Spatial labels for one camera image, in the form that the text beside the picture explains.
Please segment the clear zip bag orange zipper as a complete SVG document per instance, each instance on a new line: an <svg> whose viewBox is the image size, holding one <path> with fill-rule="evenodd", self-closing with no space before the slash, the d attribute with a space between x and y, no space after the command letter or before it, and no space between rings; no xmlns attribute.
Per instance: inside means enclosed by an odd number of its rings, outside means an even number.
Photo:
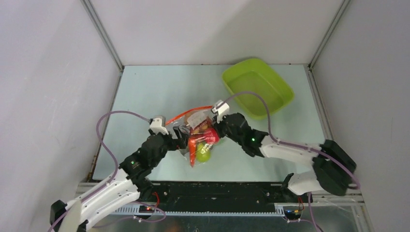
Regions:
<svg viewBox="0 0 410 232"><path fill-rule="evenodd" d="M174 118L168 120L165 125L168 128L171 128L173 126L186 126L190 132L190 136L189 137L193 137L195 136L197 138L197 144L199 144L200 142L198 141L198 137L199 134L193 134L191 131L192 129L194 129L195 127L197 127L198 125L200 125L202 122L204 121L208 121L209 123L213 123L211 117L210 117L210 110L211 110L212 106L201 106L201 107L196 107L196 108L192 108L189 109L177 116L175 116ZM211 145L211 151L214 148L216 144ZM182 153L182 155L186 156L188 160L190 160L190 155L189 155L189 149L184 149L184 150L180 150L180 152ZM197 160L195 160L195 166L202 164L203 162L198 162Z"/></svg>

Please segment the red apple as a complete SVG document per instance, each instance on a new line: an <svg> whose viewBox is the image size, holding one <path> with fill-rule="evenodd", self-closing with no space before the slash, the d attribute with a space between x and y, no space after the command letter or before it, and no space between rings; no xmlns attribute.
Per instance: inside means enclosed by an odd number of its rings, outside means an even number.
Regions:
<svg viewBox="0 0 410 232"><path fill-rule="evenodd" d="M200 143L213 145L220 141L220 137L213 128L208 128L199 133L198 141Z"/></svg>

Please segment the green pear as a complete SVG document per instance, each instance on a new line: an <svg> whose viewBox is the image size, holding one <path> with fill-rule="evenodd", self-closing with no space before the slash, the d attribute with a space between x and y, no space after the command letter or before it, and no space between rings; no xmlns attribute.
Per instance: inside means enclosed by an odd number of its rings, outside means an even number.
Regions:
<svg viewBox="0 0 410 232"><path fill-rule="evenodd" d="M207 162L211 157L211 145L207 143L197 144L195 157L198 162Z"/></svg>

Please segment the brown kiwi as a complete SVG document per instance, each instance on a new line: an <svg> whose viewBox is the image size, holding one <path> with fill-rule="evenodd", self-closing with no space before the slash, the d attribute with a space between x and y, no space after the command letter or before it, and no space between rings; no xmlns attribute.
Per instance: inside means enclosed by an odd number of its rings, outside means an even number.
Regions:
<svg viewBox="0 0 410 232"><path fill-rule="evenodd" d="M194 129L192 129L192 133L193 134L200 134L205 132L207 129L212 128L212 124L209 123L208 121L204 121L202 122L200 125L198 125L197 127L195 127Z"/></svg>

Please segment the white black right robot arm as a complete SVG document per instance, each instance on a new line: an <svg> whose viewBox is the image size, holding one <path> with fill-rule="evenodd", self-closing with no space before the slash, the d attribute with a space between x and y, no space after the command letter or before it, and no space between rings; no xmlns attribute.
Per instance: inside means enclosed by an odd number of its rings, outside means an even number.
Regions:
<svg viewBox="0 0 410 232"><path fill-rule="evenodd" d="M322 144L298 144L272 139L265 131L253 129L241 113L214 116L219 137L227 137L251 157L276 158L309 167L301 174L290 173L282 182L281 195L287 202L308 192L324 190L344 196L352 188L355 161L333 140Z"/></svg>

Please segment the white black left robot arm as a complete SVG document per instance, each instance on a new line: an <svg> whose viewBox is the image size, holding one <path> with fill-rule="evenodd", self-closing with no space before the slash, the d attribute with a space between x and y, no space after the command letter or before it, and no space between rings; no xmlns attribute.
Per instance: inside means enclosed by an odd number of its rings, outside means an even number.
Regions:
<svg viewBox="0 0 410 232"><path fill-rule="evenodd" d="M106 179L67 203L54 202L49 231L62 232L64 223L68 223L71 231L86 232L120 207L138 199L151 199L153 188L147 176L167 152L187 148L189 135L186 126L174 126L173 132L166 134L151 132Z"/></svg>

